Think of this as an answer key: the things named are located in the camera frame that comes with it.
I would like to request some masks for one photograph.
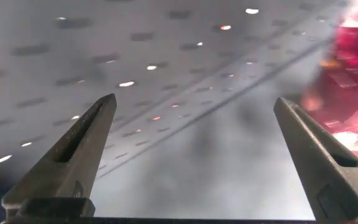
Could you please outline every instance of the gray surface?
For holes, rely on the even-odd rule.
[[[300,92],[320,57],[309,55],[96,181],[96,216],[313,219],[273,104]]]

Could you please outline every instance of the red object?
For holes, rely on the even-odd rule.
[[[321,62],[318,81],[303,94],[301,106],[358,156],[358,0],[336,30],[334,45]]]

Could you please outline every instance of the white light spot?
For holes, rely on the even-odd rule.
[[[254,15],[259,12],[259,9],[246,9],[246,13]]]
[[[0,162],[5,162],[5,161],[7,161],[8,159],[10,159],[11,157],[12,157],[12,155],[2,157],[2,158],[0,158]]]
[[[26,146],[30,146],[32,144],[32,142],[26,142],[22,144],[22,147],[26,147]]]
[[[155,65],[147,66],[147,70],[155,70],[155,69],[157,69],[157,66],[155,66]]]
[[[231,26],[230,25],[223,25],[221,26],[221,30],[229,30],[231,29]]]
[[[125,82],[125,83],[120,83],[119,86],[120,87],[129,87],[131,85],[135,84],[135,82],[130,81],[130,82]]]

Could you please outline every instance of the red blurry object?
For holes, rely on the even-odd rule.
[[[358,0],[337,28],[321,68],[317,82],[303,94],[300,104],[358,156]]]

